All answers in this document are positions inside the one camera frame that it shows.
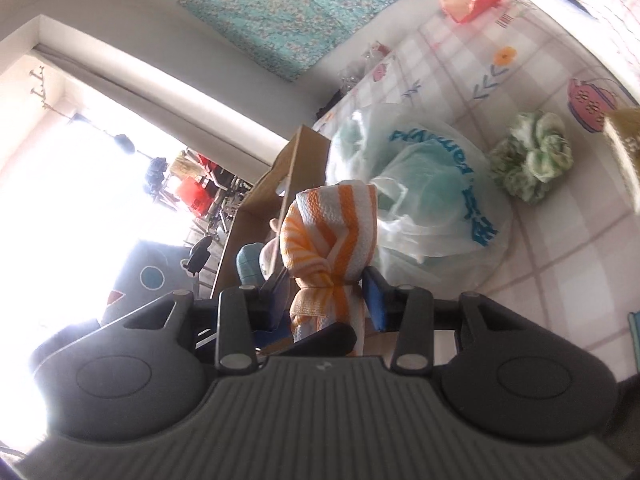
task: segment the white plastic bag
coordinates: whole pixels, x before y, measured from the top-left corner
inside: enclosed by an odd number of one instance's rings
[[[378,188],[374,265],[393,285],[453,298],[484,282],[508,246],[511,208],[486,157],[419,108],[354,112],[332,139],[326,176]]]

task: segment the checkered tablecloth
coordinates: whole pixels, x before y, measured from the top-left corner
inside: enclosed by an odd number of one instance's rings
[[[575,165],[538,205],[513,201],[511,247],[480,292],[635,372],[626,316],[640,310],[640,219],[631,213],[601,113],[635,105],[611,74],[525,0],[466,25],[437,13],[316,123],[331,137],[375,103],[425,107],[482,150],[519,112],[562,117]]]
[[[640,0],[580,0],[607,31],[628,69],[629,81],[640,88]]]

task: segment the orange flower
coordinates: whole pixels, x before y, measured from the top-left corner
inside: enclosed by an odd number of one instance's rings
[[[513,58],[516,57],[518,51],[512,46],[502,47],[498,52],[494,54],[494,65],[507,66],[511,64]]]

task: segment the cardboard box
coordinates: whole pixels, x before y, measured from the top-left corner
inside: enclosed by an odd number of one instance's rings
[[[269,220],[278,219],[278,228],[295,200],[297,193],[324,185],[326,160],[330,141],[321,134],[302,126],[295,137],[278,154],[271,169],[255,184],[242,201],[226,238],[225,248],[211,293],[217,298],[222,290],[241,285],[236,269],[236,256],[242,246],[264,243],[270,233]],[[284,196],[276,190],[282,189]],[[271,269],[282,265],[280,251]]]
[[[631,207],[640,215],[640,108],[607,112],[602,133],[613,150]]]

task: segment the green fabric flower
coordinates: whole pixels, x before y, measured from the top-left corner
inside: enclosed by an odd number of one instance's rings
[[[489,153],[495,183],[510,195],[535,204],[550,189],[550,182],[574,164],[564,138],[564,124],[542,111],[519,114],[510,135]]]

